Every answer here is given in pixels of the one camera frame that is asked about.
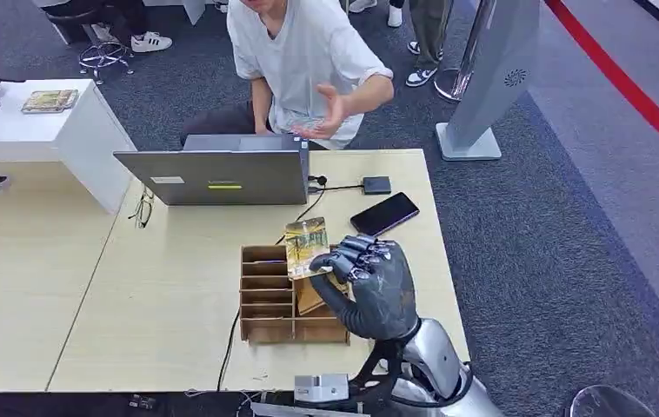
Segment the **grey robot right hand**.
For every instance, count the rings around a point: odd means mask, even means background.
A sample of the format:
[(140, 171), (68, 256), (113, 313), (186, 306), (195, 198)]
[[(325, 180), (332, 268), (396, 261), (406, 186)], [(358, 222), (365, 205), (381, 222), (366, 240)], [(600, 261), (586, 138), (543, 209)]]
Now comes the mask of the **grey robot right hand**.
[[(340, 284), (350, 286), (353, 299), (344, 295), (326, 275), (325, 267)], [(392, 240), (370, 235), (347, 235), (329, 253), (310, 264), (310, 283), (336, 318), (364, 339), (401, 339), (416, 328), (416, 291), (402, 247)]]

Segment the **person's left hand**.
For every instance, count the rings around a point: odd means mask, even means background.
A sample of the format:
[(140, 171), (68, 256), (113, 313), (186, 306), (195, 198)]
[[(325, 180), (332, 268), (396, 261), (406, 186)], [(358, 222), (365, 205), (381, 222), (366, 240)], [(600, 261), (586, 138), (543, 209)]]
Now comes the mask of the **person's left hand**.
[(327, 111), (324, 119), (310, 125), (297, 125), (292, 130), (307, 139), (330, 139), (348, 116), (348, 97), (339, 94), (334, 86), (328, 84), (319, 84), (317, 91), (327, 101)]

